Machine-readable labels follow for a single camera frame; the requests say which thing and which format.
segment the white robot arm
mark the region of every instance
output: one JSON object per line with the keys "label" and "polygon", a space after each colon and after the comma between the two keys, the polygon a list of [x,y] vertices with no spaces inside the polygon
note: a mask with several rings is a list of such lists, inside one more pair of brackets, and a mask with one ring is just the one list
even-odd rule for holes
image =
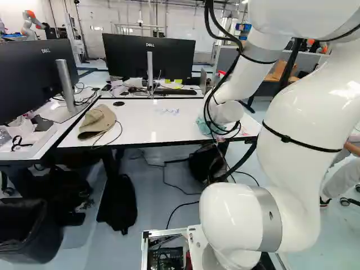
{"label": "white robot arm", "polygon": [[35,32],[31,30],[32,24],[35,24],[37,29],[45,29],[46,26],[36,19],[35,13],[31,10],[25,10],[22,13],[22,18],[24,19],[24,24],[21,28],[22,35],[27,37],[27,41],[36,41]]}
{"label": "white robot arm", "polygon": [[276,61],[291,37],[335,44],[324,65],[283,89],[268,108],[257,155],[273,185],[217,183],[201,195],[201,228],[227,270],[251,269],[260,251],[301,251],[316,242],[321,181],[360,119],[360,1],[248,5],[253,27],[243,56],[214,95],[217,103],[210,102],[219,124],[241,121],[242,107],[233,100],[256,91],[273,65],[264,62]]}

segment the white desk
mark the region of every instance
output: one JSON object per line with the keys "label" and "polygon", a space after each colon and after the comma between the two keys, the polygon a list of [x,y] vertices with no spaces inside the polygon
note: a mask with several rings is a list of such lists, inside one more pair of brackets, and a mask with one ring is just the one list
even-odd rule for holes
{"label": "white desk", "polygon": [[[115,101],[124,101],[125,105],[115,107]],[[126,147],[152,147],[161,145],[196,144],[210,141],[211,138],[203,135],[195,123],[202,111],[201,99],[141,99],[126,98],[99,99],[93,105],[107,105],[115,114],[123,127],[121,136],[109,146],[123,145]],[[71,132],[58,145],[58,149],[73,149],[92,147],[94,139],[78,140],[79,127],[83,120],[78,122]],[[231,141],[244,141],[258,135],[261,125],[250,115],[245,114],[241,119],[241,132]],[[95,146],[105,145],[112,141],[121,132],[118,123],[108,131]]]}

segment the desk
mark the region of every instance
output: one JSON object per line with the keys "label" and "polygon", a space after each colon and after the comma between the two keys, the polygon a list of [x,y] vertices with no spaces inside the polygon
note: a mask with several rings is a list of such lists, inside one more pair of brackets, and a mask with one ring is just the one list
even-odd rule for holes
{"label": "desk", "polygon": [[[115,107],[113,106],[115,101],[124,101],[125,104]],[[131,100],[126,98],[101,98],[95,102],[93,107],[100,104],[107,105],[115,113],[122,128],[118,123],[115,123],[115,126],[96,143],[95,141],[98,138],[80,141],[78,140],[78,133],[83,122],[81,120],[58,145],[57,150],[60,152],[88,151],[89,154],[92,151],[104,152],[102,161],[107,176],[104,198],[107,198],[109,190],[112,189],[112,183],[119,180],[119,161],[122,156],[121,152],[117,151],[114,158],[112,149],[200,144],[212,141],[212,138],[200,132],[195,123],[203,108],[203,100],[200,99]],[[227,139],[222,151],[226,151],[229,141],[252,143],[256,139],[261,125],[246,113],[241,119],[241,124],[241,132],[234,138]],[[120,132],[122,132],[121,136],[115,139]],[[92,149],[93,145],[102,147],[94,150]],[[102,201],[97,217],[98,222],[105,221],[104,213],[109,203],[107,199],[105,199],[105,202]]]}

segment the dell monitor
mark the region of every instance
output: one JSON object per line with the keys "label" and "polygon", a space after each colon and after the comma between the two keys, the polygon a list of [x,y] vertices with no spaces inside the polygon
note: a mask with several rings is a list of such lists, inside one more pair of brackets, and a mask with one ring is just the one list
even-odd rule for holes
{"label": "dell monitor", "polygon": [[152,52],[154,79],[191,77],[195,40],[102,34],[111,76],[147,78],[147,52]]}
{"label": "dell monitor", "polygon": [[56,59],[66,60],[74,87],[79,76],[68,39],[0,43],[0,125],[62,91]]}

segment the metal pole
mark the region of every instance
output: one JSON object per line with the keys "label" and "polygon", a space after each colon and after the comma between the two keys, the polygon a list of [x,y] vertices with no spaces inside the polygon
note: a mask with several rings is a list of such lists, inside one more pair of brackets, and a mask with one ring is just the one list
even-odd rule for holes
{"label": "metal pole", "polygon": [[81,25],[81,21],[80,21],[80,16],[79,16],[79,11],[78,11],[78,5],[75,5],[76,8],[76,14],[78,15],[78,21],[79,21],[79,27],[80,27],[80,32],[81,32],[81,38],[83,39],[83,43],[84,43],[84,50],[85,50],[85,57],[86,59],[89,59],[89,54],[88,54],[88,48],[86,46],[86,42],[85,42],[85,37],[84,37],[84,31],[83,31],[83,27]]}
{"label": "metal pole", "polygon": [[147,89],[152,90],[152,52],[147,52]]}
{"label": "metal pole", "polygon": [[76,112],[74,90],[71,86],[71,79],[68,65],[65,59],[56,59],[57,71],[60,77],[62,92],[64,93],[67,110],[71,113]]}
{"label": "metal pole", "polygon": [[300,46],[302,45],[302,42],[304,41],[303,38],[295,38],[294,45],[292,46],[292,53],[287,61],[287,64],[283,70],[283,73],[281,75],[280,81],[279,81],[279,88],[274,96],[278,94],[281,90],[283,90],[287,85],[289,84],[289,77],[291,74],[291,71],[293,70],[295,60],[298,56]]}
{"label": "metal pole", "polygon": [[168,37],[168,0],[165,0],[165,37]]}

